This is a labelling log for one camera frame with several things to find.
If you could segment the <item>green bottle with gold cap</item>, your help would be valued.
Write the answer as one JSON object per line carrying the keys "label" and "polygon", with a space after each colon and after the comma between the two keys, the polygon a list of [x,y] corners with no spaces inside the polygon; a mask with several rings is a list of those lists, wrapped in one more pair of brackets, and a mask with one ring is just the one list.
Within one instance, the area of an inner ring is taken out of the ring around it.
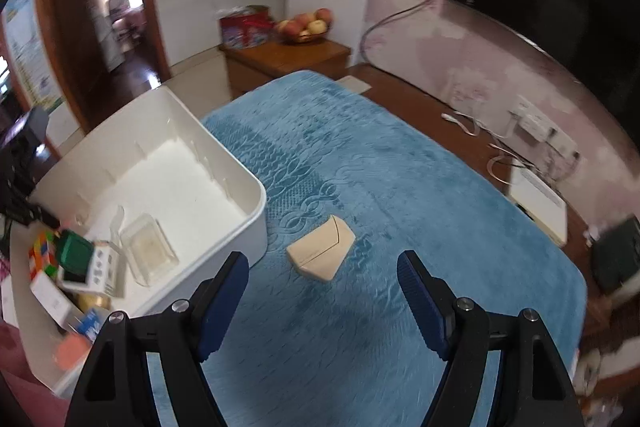
{"label": "green bottle with gold cap", "polygon": [[55,239],[55,256],[58,264],[76,277],[84,277],[96,246],[84,236],[72,230],[63,230]]}

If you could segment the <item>pink oval case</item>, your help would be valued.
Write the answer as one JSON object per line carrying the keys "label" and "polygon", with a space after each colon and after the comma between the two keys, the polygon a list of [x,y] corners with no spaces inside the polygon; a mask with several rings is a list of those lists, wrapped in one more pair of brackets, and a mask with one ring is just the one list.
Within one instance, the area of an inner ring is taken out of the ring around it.
{"label": "pink oval case", "polygon": [[54,361],[61,371],[70,371],[83,360],[92,347],[84,335],[67,333],[54,352]]}

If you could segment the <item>white plastic storage bin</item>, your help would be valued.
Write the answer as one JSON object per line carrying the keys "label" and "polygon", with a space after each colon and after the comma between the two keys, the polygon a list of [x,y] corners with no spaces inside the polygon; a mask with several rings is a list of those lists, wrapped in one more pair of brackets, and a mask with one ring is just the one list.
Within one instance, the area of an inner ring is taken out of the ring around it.
{"label": "white plastic storage bin", "polygon": [[90,239],[154,218],[178,263],[155,284],[122,270],[112,306],[162,311],[213,277],[232,251],[254,265],[267,250],[266,190],[167,88],[146,92],[91,131],[36,185],[32,200]]}

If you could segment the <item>gold round compact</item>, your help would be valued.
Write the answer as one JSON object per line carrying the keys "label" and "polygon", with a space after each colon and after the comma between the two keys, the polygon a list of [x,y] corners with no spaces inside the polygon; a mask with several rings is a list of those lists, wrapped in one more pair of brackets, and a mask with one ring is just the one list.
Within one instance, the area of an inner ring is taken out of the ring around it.
{"label": "gold round compact", "polygon": [[77,295],[77,306],[82,312],[90,309],[111,310],[111,298],[100,294],[81,293]]}

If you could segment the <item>white rectangular box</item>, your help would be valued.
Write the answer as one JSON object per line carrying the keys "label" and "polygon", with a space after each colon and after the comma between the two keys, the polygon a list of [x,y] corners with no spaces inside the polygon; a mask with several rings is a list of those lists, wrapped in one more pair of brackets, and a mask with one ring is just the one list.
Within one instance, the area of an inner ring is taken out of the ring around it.
{"label": "white rectangular box", "polygon": [[40,306],[61,329],[74,329],[79,324],[82,313],[49,275],[38,271],[30,283],[30,290]]}

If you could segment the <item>clear plastic box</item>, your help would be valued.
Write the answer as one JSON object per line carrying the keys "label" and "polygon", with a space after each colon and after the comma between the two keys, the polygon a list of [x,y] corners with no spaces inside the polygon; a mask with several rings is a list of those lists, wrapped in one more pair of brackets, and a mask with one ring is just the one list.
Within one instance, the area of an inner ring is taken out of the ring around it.
{"label": "clear plastic box", "polygon": [[134,279],[144,287],[153,286],[179,264],[160,222],[149,213],[122,230],[120,243]]}

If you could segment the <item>multicolour puzzle cube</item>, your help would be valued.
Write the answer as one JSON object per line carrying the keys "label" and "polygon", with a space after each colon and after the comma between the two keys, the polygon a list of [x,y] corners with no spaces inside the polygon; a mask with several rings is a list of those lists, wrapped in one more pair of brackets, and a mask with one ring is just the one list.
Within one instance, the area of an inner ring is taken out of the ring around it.
{"label": "multicolour puzzle cube", "polygon": [[40,273],[47,274],[54,280],[58,273],[58,259],[56,259],[56,236],[53,232],[46,230],[40,232],[32,243],[28,251],[29,278],[33,281]]}

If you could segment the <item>blue plush table cover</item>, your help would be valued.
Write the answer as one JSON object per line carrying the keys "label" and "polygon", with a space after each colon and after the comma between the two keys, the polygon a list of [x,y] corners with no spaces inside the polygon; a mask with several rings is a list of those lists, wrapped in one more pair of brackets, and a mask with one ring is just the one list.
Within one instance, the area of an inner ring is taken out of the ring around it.
{"label": "blue plush table cover", "polygon": [[[537,310],[573,361],[587,295],[574,263],[490,182],[381,106],[296,72],[204,126],[267,193],[267,251],[203,366],[229,425],[419,425],[444,365],[399,287],[404,251],[488,311]],[[323,283],[286,247],[331,215],[356,241]]]}

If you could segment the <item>beige angular box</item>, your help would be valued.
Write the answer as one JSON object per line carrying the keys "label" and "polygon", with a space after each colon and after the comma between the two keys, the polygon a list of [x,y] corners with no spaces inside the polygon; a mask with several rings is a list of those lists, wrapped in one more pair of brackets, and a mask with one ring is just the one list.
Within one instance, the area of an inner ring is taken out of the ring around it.
{"label": "beige angular box", "polygon": [[354,232],[340,217],[331,215],[323,225],[286,247],[288,260],[304,277],[329,283],[356,241]]}

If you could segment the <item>white router box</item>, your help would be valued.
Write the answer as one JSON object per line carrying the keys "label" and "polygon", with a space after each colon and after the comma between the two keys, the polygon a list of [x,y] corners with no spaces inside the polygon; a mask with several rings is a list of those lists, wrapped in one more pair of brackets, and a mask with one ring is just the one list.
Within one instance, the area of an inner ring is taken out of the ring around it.
{"label": "white router box", "polygon": [[567,242],[566,202],[532,170],[513,165],[506,197],[532,219],[556,246]]}

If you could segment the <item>white power strip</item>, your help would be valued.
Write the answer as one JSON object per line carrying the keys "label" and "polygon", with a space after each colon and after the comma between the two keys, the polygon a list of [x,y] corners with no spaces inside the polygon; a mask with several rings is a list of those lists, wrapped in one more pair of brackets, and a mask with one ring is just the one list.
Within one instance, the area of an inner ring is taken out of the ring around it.
{"label": "white power strip", "polygon": [[511,112],[518,127],[537,143],[550,145],[564,159],[570,159],[577,153],[576,142],[523,95],[516,97]]}

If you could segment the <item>wooden cabinet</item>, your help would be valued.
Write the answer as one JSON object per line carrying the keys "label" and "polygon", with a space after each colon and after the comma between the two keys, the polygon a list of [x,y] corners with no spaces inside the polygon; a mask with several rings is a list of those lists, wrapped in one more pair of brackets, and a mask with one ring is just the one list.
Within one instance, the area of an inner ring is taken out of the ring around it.
{"label": "wooden cabinet", "polygon": [[347,46],[326,39],[301,44],[268,41],[247,49],[232,49],[221,44],[218,49],[226,60],[232,98],[299,70],[340,79],[348,69],[352,54]]}

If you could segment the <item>red gift box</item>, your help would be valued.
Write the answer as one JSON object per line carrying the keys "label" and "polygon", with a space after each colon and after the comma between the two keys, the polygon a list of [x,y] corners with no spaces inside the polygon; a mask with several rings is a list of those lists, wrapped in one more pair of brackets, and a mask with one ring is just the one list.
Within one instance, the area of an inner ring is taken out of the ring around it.
{"label": "red gift box", "polygon": [[268,6],[240,6],[219,17],[221,44],[229,49],[249,49],[270,40],[274,27]]}

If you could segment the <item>bowl of apples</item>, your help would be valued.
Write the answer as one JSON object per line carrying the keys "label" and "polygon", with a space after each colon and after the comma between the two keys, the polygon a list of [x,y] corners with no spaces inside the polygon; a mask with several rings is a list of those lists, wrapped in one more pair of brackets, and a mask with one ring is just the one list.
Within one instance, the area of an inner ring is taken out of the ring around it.
{"label": "bowl of apples", "polygon": [[283,42],[308,43],[326,38],[333,22],[333,12],[322,8],[314,12],[300,13],[290,20],[281,20],[274,26],[274,32]]}

